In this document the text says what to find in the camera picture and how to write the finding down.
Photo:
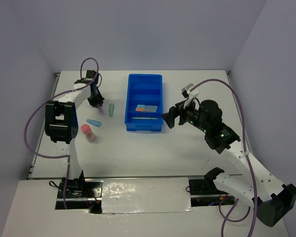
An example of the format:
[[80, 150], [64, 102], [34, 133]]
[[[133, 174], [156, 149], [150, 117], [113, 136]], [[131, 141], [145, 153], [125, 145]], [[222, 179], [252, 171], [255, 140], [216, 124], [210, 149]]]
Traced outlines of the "purple pink highlighter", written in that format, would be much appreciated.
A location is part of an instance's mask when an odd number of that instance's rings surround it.
[[98, 109], [100, 115], [104, 115], [105, 114], [104, 109], [103, 109], [102, 106], [98, 106], [97, 109]]

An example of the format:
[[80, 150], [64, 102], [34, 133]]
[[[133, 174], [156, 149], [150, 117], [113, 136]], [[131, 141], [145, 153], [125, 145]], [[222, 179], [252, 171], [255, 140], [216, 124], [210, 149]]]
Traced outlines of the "green highlighter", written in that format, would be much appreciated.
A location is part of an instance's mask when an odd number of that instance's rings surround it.
[[114, 104], [110, 103], [109, 104], [109, 117], [113, 117], [114, 114]]

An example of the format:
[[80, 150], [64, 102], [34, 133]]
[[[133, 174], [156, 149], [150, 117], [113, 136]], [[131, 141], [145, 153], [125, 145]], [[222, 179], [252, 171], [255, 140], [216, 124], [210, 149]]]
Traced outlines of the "red pink highlighter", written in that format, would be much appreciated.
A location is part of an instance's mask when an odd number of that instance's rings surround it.
[[96, 139], [96, 135], [93, 133], [91, 127], [87, 124], [83, 124], [81, 126], [81, 131], [84, 134], [85, 138], [88, 142], [94, 142]]

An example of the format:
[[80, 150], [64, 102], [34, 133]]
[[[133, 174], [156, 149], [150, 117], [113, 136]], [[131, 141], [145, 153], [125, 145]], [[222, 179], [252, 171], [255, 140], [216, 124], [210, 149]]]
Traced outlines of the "blue cap clear highlighter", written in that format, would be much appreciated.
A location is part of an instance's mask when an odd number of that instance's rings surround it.
[[140, 104], [138, 104], [137, 108], [146, 108], [146, 109], [156, 109], [157, 110], [158, 106], [155, 106], [155, 105], [140, 105]]

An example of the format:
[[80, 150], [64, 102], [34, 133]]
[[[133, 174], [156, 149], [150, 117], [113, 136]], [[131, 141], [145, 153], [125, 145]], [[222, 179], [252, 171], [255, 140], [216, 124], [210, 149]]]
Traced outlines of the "orange cap grey highlighter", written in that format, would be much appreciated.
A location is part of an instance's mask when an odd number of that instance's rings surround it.
[[150, 113], [156, 113], [157, 109], [154, 109], [154, 108], [140, 108], [140, 107], [137, 107], [135, 109], [136, 112], [150, 112]]

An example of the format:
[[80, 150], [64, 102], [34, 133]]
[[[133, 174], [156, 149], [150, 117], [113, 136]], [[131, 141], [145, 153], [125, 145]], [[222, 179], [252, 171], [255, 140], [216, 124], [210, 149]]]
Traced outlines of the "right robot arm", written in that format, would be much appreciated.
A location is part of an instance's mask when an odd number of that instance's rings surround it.
[[294, 206], [296, 186], [285, 184], [269, 172], [249, 151], [244, 151], [240, 137], [222, 121], [222, 110], [217, 102], [205, 100], [197, 109], [191, 102], [187, 107], [179, 102], [161, 115], [169, 128], [189, 123], [205, 134], [207, 145], [233, 164], [248, 182], [236, 180], [221, 168], [210, 170], [205, 178], [205, 189], [231, 194], [250, 207], [257, 208], [257, 218], [273, 227]]

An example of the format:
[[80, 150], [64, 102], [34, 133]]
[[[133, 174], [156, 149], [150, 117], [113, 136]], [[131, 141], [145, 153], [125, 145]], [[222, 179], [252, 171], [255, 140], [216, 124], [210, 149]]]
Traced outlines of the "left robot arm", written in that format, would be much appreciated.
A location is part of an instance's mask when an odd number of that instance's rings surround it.
[[104, 97], [97, 83], [98, 79], [79, 79], [69, 93], [45, 105], [45, 134], [55, 144], [60, 160], [66, 166], [60, 189], [63, 192], [70, 191], [75, 197], [83, 196], [87, 190], [75, 147], [75, 138], [79, 132], [76, 110], [85, 100], [94, 108], [103, 105]]

